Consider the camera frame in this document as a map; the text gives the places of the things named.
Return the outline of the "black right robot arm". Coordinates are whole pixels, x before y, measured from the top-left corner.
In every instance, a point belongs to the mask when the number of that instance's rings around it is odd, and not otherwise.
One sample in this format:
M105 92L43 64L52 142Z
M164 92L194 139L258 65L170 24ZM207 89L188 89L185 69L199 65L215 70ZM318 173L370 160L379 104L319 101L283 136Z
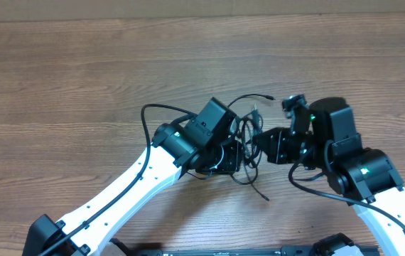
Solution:
M363 147L351 106L342 97L282 102L291 120L253 136L274 164L290 164L296 188L353 207L385 255L405 255L405 185L381 150Z

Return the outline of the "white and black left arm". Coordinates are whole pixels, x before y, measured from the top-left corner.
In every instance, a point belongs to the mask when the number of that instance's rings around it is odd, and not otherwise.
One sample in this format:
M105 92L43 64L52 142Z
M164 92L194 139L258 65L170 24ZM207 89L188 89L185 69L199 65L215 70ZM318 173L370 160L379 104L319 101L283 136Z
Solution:
M235 123L190 120L162 124L141 156L93 199L58 221L42 215L29 228L24 255L101 255L148 201L187 171L206 176L234 171L240 146Z

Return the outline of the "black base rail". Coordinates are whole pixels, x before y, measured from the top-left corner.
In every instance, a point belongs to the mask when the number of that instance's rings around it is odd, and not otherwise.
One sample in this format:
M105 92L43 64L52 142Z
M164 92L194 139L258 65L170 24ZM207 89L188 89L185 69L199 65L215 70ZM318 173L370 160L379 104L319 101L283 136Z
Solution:
M311 245L283 246L274 249L238 250L159 250L141 248L130 250L127 255L134 256L310 256L315 255Z

